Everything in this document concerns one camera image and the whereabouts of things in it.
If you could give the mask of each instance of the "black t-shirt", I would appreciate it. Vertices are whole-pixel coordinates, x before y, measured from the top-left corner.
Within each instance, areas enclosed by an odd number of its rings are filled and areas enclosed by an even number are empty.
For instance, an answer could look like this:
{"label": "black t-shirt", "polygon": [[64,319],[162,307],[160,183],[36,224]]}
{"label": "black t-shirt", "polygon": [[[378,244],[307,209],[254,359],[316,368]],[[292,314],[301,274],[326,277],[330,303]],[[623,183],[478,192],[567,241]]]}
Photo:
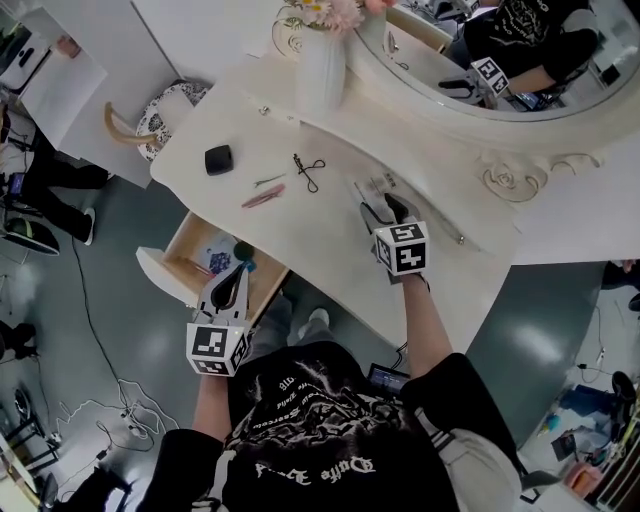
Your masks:
{"label": "black t-shirt", "polygon": [[543,66],[556,82],[564,82],[598,46],[593,30],[563,30],[578,9],[589,9],[589,0],[504,0],[498,9],[466,23],[472,60],[491,57],[508,78]]}
{"label": "black t-shirt", "polygon": [[457,511],[446,468],[413,414],[418,408],[437,428],[472,431],[517,464],[500,413],[460,354],[407,383],[404,405],[380,397],[332,342],[250,362],[229,385],[234,430],[224,446],[198,432],[169,432],[139,512],[191,510],[223,478],[216,476],[223,450],[236,452],[222,492],[231,511]]}

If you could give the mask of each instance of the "white sneaker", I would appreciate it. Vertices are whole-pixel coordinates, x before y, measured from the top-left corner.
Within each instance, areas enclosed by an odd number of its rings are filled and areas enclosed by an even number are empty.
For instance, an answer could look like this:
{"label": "white sneaker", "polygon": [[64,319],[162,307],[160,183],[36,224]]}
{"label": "white sneaker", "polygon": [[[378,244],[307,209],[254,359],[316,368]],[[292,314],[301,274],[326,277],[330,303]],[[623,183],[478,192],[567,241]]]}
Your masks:
{"label": "white sneaker", "polygon": [[89,238],[87,238],[84,245],[91,245],[93,243],[93,227],[96,225],[96,211],[93,208],[87,208],[84,214],[91,217],[91,230],[89,231]]}
{"label": "white sneaker", "polygon": [[309,320],[307,321],[307,323],[300,327],[300,330],[298,331],[298,338],[304,338],[305,334],[307,334],[307,331],[309,330],[311,320],[315,320],[316,318],[318,320],[322,320],[325,324],[327,324],[327,329],[329,328],[329,313],[326,309],[317,308],[314,309],[313,313],[309,315]]}

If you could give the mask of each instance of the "white vase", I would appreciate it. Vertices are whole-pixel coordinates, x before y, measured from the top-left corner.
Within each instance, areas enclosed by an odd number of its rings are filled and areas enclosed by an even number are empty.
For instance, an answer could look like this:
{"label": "white vase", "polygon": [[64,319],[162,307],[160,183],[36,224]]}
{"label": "white vase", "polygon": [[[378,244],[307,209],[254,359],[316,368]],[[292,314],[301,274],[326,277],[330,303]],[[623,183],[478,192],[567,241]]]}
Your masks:
{"label": "white vase", "polygon": [[346,62],[344,39],[325,30],[302,27],[297,66],[296,107],[302,114],[322,116],[342,101]]}

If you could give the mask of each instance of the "open drawer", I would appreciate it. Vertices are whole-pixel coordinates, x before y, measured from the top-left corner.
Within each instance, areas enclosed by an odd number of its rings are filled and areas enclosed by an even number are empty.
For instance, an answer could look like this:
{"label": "open drawer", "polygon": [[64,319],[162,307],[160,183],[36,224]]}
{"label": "open drawer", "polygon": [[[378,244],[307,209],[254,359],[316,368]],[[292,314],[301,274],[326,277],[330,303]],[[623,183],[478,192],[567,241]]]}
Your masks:
{"label": "open drawer", "polygon": [[[197,307],[202,289],[209,281],[195,263],[198,251],[221,230],[189,212],[166,251],[139,247],[136,252],[142,270],[160,289]],[[253,261],[256,269],[249,274],[249,309],[247,320],[253,324],[278,292],[289,273],[282,263],[259,249]]]}

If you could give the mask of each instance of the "mirror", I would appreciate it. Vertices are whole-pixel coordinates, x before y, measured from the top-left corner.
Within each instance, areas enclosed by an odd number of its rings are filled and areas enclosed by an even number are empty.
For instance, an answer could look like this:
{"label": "mirror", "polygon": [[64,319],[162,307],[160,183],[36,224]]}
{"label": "mirror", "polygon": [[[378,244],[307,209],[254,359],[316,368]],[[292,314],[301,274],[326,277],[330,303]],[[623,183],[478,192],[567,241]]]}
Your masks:
{"label": "mirror", "polygon": [[423,94],[528,121],[586,110],[624,87],[640,65],[639,19],[635,0],[400,0],[357,36]]}

